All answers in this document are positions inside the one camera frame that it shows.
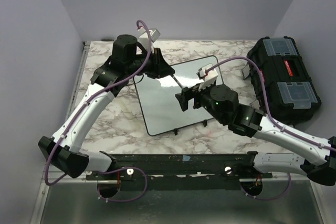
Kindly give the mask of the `green capped whiteboard marker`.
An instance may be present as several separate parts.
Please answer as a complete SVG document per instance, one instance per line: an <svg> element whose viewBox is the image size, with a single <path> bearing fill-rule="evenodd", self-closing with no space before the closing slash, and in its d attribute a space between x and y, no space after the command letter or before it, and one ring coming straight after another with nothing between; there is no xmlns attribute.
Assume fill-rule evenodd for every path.
<svg viewBox="0 0 336 224"><path fill-rule="evenodd" d="M182 85L182 83L180 81L178 81L178 79L175 77L175 75L171 75L172 79L176 82L176 84L179 86L179 88L182 90L182 89L185 89L185 88L188 88L188 86L184 86Z"/></svg>

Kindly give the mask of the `white whiteboard black frame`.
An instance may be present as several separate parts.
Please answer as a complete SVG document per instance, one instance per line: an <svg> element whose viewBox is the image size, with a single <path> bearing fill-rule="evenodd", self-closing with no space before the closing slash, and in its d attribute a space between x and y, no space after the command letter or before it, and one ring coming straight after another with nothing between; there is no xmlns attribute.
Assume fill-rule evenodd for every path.
<svg viewBox="0 0 336 224"><path fill-rule="evenodd" d="M182 86L192 87L202 82L197 76L200 67L217 63L217 57L212 55L177 63L172 68L175 70L175 78ZM151 79L142 75L134 77L134 81L146 131L150 136L177 133L178 129L213 118L204 108L194 110L193 100L188 102L188 110L183 112L175 97L181 92L181 88L170 76Z"/></svg>

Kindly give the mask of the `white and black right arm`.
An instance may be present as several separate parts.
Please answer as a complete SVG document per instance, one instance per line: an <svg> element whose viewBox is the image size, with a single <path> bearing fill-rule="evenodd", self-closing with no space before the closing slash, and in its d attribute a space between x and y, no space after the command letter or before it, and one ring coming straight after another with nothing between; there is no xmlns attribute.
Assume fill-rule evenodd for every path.
<svg viewBox="0 0 336 224"><path fill-rule="evenodd" d="M181 110L204 108L217 122L237 135L271 142L287 149L287 154L257 153L243 162L242 173L249 178L259 172L294 173L325 186L335 185L335 137L313 136L277 122L260 110L240 104L237 92L224 84L199 90L185 87L175 96Z"/></svg>

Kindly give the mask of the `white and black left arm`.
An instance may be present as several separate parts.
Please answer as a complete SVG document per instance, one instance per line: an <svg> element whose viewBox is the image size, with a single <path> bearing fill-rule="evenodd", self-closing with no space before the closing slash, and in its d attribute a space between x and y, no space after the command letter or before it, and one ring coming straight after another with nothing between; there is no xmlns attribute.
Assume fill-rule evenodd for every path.
<svg viewBox="0 0 336 224"><path fill-rule="evenodd" d="M120 35L113 42L112 54L91 77L91 83L71 116L51 136L43 136L39 142L47 164L66 175L77 178L83 172L98 172L104 179L116 175L113 157L105 152L81 153L83 141L101 112L134 76L145 74L159 79L175 73L164 60L160 48L153 43L156 30L143 33L139 38Z"/></svg>

